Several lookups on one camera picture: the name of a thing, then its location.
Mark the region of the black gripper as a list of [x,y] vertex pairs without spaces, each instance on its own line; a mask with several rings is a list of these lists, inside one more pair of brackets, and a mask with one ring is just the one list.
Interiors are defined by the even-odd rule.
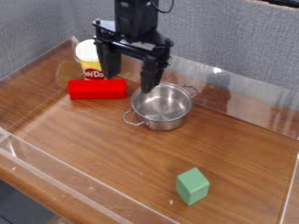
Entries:
[[96,19],[95,45],[104,76],[111,79],[120,72],[121,55],[144,62],[141,92],[148,94],[159,85],[171,58],[173,42],[156,29],[133,38],[116,31],[116,22]]

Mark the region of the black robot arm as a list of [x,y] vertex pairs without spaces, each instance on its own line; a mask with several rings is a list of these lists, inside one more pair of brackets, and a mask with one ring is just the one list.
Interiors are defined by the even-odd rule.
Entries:
[[159,85],[169,65],[173,42],[157,32],[159,0],[115,0],[115,20],[95,19],[95,46],[104,76],[111,79],[120,72],[121,55],[144,62],[141,92]]

